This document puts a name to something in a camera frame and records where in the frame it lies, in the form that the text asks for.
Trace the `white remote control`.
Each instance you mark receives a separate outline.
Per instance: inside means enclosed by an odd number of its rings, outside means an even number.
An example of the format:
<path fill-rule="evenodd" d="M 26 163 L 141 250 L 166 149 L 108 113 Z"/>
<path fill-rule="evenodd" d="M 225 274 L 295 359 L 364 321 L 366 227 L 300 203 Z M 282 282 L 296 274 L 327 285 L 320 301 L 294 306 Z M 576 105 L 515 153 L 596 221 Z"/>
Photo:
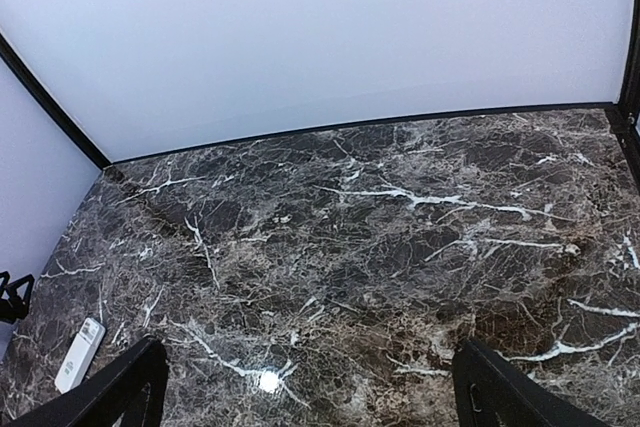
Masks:
<path fill-rule="evenodd" d="M 95 319 L 88 317 L 84 320 L 54 380 L 60 393 L 67 393 L 81 384 L 105 333 L 105 327 Z"/>

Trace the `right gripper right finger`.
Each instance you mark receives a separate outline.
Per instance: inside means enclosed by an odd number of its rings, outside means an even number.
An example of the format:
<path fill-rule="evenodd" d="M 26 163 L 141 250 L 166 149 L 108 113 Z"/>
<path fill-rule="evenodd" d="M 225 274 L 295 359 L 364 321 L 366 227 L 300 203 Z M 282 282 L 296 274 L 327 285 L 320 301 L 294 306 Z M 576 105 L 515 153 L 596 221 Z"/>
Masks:
<path fill-rule="evenodd" d="M 540 387 L 473 338 L 456 351 L 452 378 L 461 426 L 606 426 Z"/>

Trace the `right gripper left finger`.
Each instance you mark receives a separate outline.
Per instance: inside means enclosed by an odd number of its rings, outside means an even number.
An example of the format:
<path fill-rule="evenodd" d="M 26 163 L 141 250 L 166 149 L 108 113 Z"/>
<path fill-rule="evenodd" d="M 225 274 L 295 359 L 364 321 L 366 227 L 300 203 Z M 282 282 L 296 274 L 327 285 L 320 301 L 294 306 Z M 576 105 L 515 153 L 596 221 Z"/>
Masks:
<path fill-rule="evenodd" d="M 11 426 L 158 426 L 168 382 L 167 353 L 150 336 L 67 393 Z"/>

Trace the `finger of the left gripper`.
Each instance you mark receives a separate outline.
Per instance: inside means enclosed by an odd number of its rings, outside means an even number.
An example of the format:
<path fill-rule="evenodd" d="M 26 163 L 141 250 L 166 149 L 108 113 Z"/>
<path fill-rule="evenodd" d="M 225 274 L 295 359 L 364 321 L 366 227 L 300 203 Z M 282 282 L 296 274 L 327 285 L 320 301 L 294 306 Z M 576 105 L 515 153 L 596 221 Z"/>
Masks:
<path fill-rule="evenodd" d="M 31 294 L 35 278 L 32 274 L 11 280 L 0 300 L 0 321 L 15 323 L 24 320 L 29 314 Z"/>
<path fill-rule="evenodd" d="M 4 295 L 5 288 L 10 281 L 10 274 L 8 271 L 0 273 L 0 297 Z"/>

